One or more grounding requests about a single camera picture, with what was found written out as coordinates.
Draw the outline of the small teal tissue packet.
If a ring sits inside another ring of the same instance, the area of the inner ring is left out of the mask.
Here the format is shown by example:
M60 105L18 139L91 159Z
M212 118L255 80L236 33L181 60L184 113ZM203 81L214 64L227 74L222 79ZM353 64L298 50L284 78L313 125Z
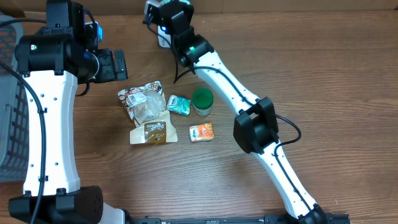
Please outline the small teal tissue packet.
M171 112L188 116L190 114L190 103L191 100L177 96L177 95L170 95L169 101L167 103L167 109Z

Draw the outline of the green lid white jar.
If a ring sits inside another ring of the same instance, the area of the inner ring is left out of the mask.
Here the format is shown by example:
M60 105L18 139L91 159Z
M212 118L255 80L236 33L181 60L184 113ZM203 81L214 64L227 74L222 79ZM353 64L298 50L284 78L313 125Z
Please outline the green lid white jar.
M207 116L213 110L214 96L211 90L207 88L200 88L194 91L193 107L197 115Z

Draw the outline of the orange tissue packet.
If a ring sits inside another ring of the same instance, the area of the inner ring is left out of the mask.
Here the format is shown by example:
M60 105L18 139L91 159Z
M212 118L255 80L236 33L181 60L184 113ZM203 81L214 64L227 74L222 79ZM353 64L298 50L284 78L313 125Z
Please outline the orange tissue packet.
M204 123L189 127L191 142L212 141L215 138L212 123Z

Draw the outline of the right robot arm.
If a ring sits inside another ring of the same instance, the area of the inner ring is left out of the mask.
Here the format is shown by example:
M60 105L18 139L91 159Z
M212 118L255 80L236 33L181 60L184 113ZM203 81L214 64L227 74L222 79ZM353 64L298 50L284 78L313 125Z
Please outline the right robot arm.
M277 120L297 125L275 113L273 102L260 99L227 69L213 46L196 34L189 1L147 1L143 23L156 24L169 42L175 62L205 81L236 115L233 136L240 148L257 157L282 197L287 223L327 223L328 217L305 190L280 141Z

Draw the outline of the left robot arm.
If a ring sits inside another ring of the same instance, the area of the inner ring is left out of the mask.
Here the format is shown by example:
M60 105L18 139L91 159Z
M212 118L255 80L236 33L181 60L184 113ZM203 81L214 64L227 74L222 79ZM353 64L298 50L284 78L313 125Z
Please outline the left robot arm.
M80 183L74 153L73 109L78 85L127 79L122 50L100 49L90 11L69 0L48 1L45 26L20 38L13 72L27 92L29 163L24 193L9 201L26 223L129 223L98 186Z

